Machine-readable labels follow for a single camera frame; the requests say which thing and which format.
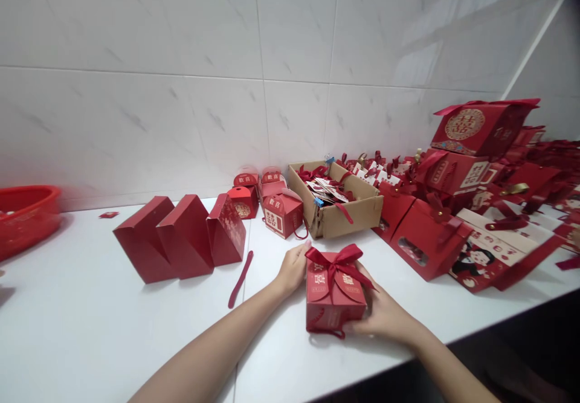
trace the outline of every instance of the marble tile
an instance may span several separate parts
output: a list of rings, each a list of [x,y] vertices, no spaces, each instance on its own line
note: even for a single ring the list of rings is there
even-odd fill
[[[265,83],[270,162],[289,163],[324,158],[328,85]]]
[[[262,78],[256,0],[163,0],[186,75]]]
[[[63,199],[205,186],[182,77],[0,68],[2,186]]]
[[[502,91],[556,0],[338,0],[332,83]]]
[[[264,78],[328,82],[336,0],[258,0]]]
[[[0,0],[0,64],[179,73],[161,0]]]
[[[242,165],[267,166],[263,82],[185,77],[185,83],[208,160],[195,175],[206,185],[231,184]]]
[[[485,94],[483,100],[499,96]],[[431,143],[440,122],[433,112],[481,98],[477,92],[330,85],[326,150],[346,152],[349,159],[377,149],[387,158],[413,155]]]

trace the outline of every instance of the brown cardboard box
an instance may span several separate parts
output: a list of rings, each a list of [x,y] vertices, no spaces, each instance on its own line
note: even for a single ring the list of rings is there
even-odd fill
[[[344,204],[344,208],[353,220],[351,225],[336,206],[319,208],[314,202],[314,196],[308,186],[300,179],[296,170],[304,165],[306,170],[314,170],[324,166],[324,161],[310,161],[307,163],[292,163],[288,169],[288,186],[298,193],[304,202],[304,219],[312,238],[333,238],[341,235],[375,228],[379,225],[382,210],[382,196],[379,190],[363,181],[361,178],[350,175],[344,180],[344,190],[351,191],[356,202]],[[328,176],[340,181],[347,170],[336,163],[330,165]]]

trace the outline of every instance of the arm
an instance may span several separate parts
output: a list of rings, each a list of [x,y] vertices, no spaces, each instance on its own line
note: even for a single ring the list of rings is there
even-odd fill
[[[304,280],[310,246],[290,249],[274,281],[181,349],[129,402],[213,401],[270,314]]]
[[[348,323],[343,328],[345,332],[377,335],[407,345],[449,403],[499,403],[429,329],[396,303],[360,263],[357,262],[356,266],[372,281],[377,291],[370,293],[370,317]]]

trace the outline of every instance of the floor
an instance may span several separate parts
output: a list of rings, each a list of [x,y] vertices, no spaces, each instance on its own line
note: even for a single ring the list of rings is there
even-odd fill
[[[580,291],[548,302],[449,346],[505,403],[580,401]],[[418,361],[315,403],[443,403]]]

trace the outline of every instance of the cartoon couple illustration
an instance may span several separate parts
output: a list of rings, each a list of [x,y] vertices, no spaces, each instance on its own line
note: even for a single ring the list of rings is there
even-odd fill
[[[481,268],[478,269],[477,266],[487,267],[494,261],[495,256],[490,251],[475,246],[470,241],[467,241],[461,249],[459,258],[457,258],[457,261],[455,261],[455,264],[451,267],[451,272],[456,277],[458,277],[462,272],[469,272],[472,276],[484,275],[485,277],[489,277],[487,275],[487,270]]]

